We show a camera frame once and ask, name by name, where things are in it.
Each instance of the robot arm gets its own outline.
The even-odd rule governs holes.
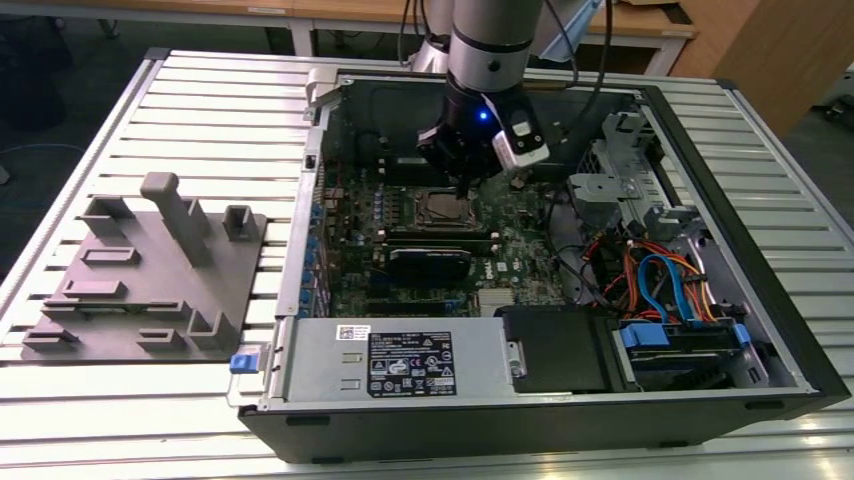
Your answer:
[[[574,8],[600,1],[572,0]],[[542,7],[543,0],[460,0],[454,5],[441,117],[420,133],[417,149],[456,180],[460,195],[502,170],[548,158],[522,90]],[[574,23],[586,27],[591,16],[576,14]],[[575,28],[580,34],[584,30]]]

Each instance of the metal slotted surface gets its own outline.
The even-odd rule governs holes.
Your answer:
[[[181,176],[181,194],[200,197],[205,211],[248,203],[272,220],[243,342],[271,339],[308,129],[303,120],[305,74],[312,66],[340,62],[177,51],[165,61],[147,61],[128,88],[125,105],[108,119],[103,142],[96,141],[89,150],[93,163],[83,162],[75,173],[83,179],[80,187],[72,185],[64,192],[16,266],[21,282],[12,275],[12,283],[0,291],[12,293],[0,322],[0,360],[18,359],[24,333],[39,320],[39,298],[53,292],[87,233],[75,220],[87,197],[127,195],[132,208],[152,209],[137,195],[141,178],[152,170]],[[341,66],[395,68],[385,62],[348,61]],[[564,78],[546,71],[532,71],[530,76]],[[800,313],[854,388],[854,251],[838,215],[826,210],[826,200],[814,195],[802,171],[758,130],[762,126],[744,114],[748,107],[738,103],[736,95],[704,80],[631,76],[612,76],[611,80],[655,83],[664,92]],[[678,192],[687,197],[671,163],[666,162],[666,169]],[[852,401],[794,421],[752,425],[694,448],[288,465],[236,418],[236,405],[255,401],[261,382],[260,375],[231,376],[221,364],[1,368],[0,468],[8,470],[0,476],[552,479],[630,475],[660,479],[738,478],[751,472],[764,478],[836,480],[850,478],[854,471],[854,457],[847,453],[854,448]]]

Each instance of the blue latch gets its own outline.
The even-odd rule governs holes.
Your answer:
[[[660,323],[632,323],[619,331],[626,348],[667,347],[670,340]]]
[[[233,374],[257,373],[259,354],[236,353],[231,356],[228,370]]]
[[[747,327],[744,327],[740,323],[735,324],[732,327],[732,331],[735,332],[735,339],[742,347],[750,345],[750,332],[747,331]]]

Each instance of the black cable wire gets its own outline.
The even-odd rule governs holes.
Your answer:
[[[602,84],[604,83],[604,68],[608,58],[608,50],[611,49],[611,37],[614,34],[614,5],[611,4],[611,0],[604,0],[604,45],[602,46],[602,57],[599,58],[599,76],[596,78],[596,83],[592,87],[592,93],[590,94],[590,98],[587,99],[587,103],[582,108],[582,111],[575,116],[575,120],[570,124],[568,128],[564,130],[564,135],[575,130],[575,128],[584,121],[584,117],[590,113],[594,104],[596,103],[596,99],[599,97],[599,92],[602,91]]]
[[[429,28],[429,21],[427,20],[427,8],[424,7],[424,1],[425,0],[420,0],[419,4],[421,9],[421,17],[424,17],[424,35],[429,39],[429,37],[432,36],[432,29]]]
[[[420,37],[421,32],[419,31],[417,25],[417,0],[412,2],[412,30],[415,30],[415,36]]]
[[[371,48],[371,50],[376,50],[376,48],[379,47],[380,43],[383,43],[383,40],[385,40],[385,34],[380,33],[379,34],[379,38],[376,39],[376,42],[373,43],[373,47]]]
[[[405,17],[409,14],[409,3],[412,0],[405,0],[405,5],[403,6],[403,17],[400,18],[400,33],[397,34],[397,63],[400,63],[401,67],[405,67],[405,62],[403,61],[403,32],[405,31]]]
[[[560,253],[563,252],[563,250],[566,250],[570,245],[564,245],[563,247],[560,247],[560,249],[555,249],[555,245],[551,242],[551,217],[554,215],[554,211],[555,211],[555,205],[558,204],[558,192],[555,192],[555,195],[551,198],[551,203],[548,205],[548,212],[546,213],[546,246],[548,248],[548,250],[552,252],[555,259],[558,260],[558,263],[560,264],[560,266],[563,267],[563,269],[575,277],[578,278],[578,281],[582,284],[582,289],[580,289],[580,293],[578,295],[578,298],[574,299],[575,303],[578,303],[578,301],[580,300],[580,297],[584,293],[584,288],[587,289],[587,291],[590,292],[590,294],[592,295],[594,299],[596,300],[596,302],[599,303],[599,306],[607,310],[611,310],[612,312],[616,313],[631,313],[635,314],[636,312],[632,312],[631,310],[626,310],[623,308],[619,308],[616,305],[614,305],[614,303],[604,298],[604,295],[602,295],[602,292],[599,292],[599,288],[590,282],[590,280],[587,280],[587,278],[584,278],[583,272],[584,272],[584,267],[587,265],[590,265],[588,263],[586,263],[582,266],[580,271],[578,269],[575,269],[575,267],[572,267],[572,265],[570,265],[570,263],[566,261],[566,259],[560,256]]]
[[[548,13],[551,14],[551,18],[554,18],[555,23],[558,24],[558,30],[560,30],[560,36],[563,37],[563,41],[566,42],[567,52],[570,54],[570,64],[572,65],[572,87],[578,85],[578,62],[575,60],[575,48],[572,47],[572,42],[570,40],[570,36],[566,34],[566,30],[563,29],[563,22],[560,21],[560,15],[558,15],[558,10],[555,10],[555,6],[551,3],[551,0],[546,0],[546,8],[548,9]]]

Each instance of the warning label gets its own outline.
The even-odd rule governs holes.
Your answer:
[[[368,394],[373,398],[456,395],[451,332],[368,335]]]

